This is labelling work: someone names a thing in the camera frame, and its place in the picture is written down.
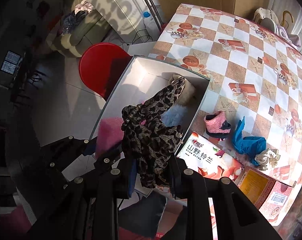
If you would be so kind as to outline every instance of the leopard print fabric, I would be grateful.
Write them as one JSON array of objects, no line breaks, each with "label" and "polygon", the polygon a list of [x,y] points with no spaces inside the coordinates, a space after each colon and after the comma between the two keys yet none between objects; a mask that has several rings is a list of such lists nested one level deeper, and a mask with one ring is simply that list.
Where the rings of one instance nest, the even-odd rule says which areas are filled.
[{"label": "leopard print fabric", "polygon": [[184,84],[185,78],[180,77],[144,104],[122,109],[122,150],[124,156],[137,159],[138,173],[144,187],[169,186],[165,168],[171,154],[183,143],[183,132],[180,125],[166,127],[160,115],[176,102]]}]

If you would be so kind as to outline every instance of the pink knitted item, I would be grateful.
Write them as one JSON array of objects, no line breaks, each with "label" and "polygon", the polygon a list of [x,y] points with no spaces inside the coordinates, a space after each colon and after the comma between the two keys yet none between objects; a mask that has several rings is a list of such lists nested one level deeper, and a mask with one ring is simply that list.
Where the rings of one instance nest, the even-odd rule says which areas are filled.
[{"label": "pink knitted item", "polygon": [[222,124],[226,120],[225,113],[220,112],[216,117],[212,120],[206,120],[206,116],[204,117],[204,122],[206,124],[206,128],[210,133],[229,133],[231,129],[222,130]]},{"label": "pink knitted item", "polygon": [[96,159],[123,139],[122,124],[123,119],[121,117],[107,118],[100,121],[95,149]]}]

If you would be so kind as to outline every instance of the bottle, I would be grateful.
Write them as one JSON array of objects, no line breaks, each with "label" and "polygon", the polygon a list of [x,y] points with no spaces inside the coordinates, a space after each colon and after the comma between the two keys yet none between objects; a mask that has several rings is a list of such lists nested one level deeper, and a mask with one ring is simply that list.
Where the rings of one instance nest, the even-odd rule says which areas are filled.
[{"label": "bottle", "polygon": [[158,30],[158,26],[156,25],[153,17],[149,12],[144,12],[143,16],[143,22],[146,26],[149,35],[152,37],[153,41],[157,41],[160,37],[160,31]]}]

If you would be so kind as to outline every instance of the sofa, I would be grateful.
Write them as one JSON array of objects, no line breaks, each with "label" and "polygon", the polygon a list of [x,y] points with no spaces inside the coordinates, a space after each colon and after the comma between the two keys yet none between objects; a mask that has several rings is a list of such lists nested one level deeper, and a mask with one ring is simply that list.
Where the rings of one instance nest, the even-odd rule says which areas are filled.
[{"label": "sofa", "polygon": [[[64,10],[62,20],[81,1],[71,0],[71,5],[67,6],[67,9]],[[61,27],[60,21],[57,25],[59,26],[54,28],[53,32]],[[71,33],[61,34],[57,37],[54,35],[54,39],[50,43],[47,43],[51,50],[57,50],[65,57],[81,57],[90,46],[101,42],[110,29],[111,26],[102,15],[97,10],[92,10]]]}]

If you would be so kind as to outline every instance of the blue plush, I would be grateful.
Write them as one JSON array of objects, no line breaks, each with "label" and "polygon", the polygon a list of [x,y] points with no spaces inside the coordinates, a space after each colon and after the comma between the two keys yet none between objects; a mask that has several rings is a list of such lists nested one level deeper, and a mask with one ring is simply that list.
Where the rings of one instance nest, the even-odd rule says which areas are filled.
[{"label": "blue plush", "polygon": [[161,121],[166,127],[181,125],[187,110],[186,106],[174,104],[168,111],[161,114]]},{"label": "blue plush", "polygon": [[243,117],[242,121],[238,121],[238,127],[236,128],[232,138],[233,146],[239,154],[247,154],[250,158],[250,162],[255,166],[259,166],[254,158],[255,155],[260,154],[266,149],[266,140],[264,137],[260,136],[246,136],[242,138],[244,125],[245,117]]}]

